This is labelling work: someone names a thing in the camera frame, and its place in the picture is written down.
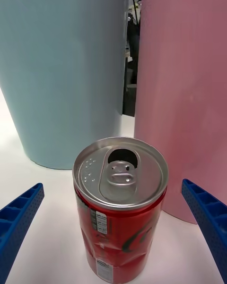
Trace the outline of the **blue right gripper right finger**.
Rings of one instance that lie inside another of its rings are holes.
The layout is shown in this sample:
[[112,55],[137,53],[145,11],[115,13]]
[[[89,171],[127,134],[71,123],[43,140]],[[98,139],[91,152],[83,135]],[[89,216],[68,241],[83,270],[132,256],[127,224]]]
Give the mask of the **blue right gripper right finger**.
[[182,181],[182,196],[197,221],[223,282],[227,283],[227,206],[188,179]]

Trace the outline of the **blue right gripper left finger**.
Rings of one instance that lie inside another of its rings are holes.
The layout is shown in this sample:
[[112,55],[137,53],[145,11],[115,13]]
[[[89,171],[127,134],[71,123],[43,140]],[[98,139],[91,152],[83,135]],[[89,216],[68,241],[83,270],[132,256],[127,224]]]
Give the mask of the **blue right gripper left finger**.
[[37,183],[0,211],[0,283],[4,284],[44,199],[44,187]]

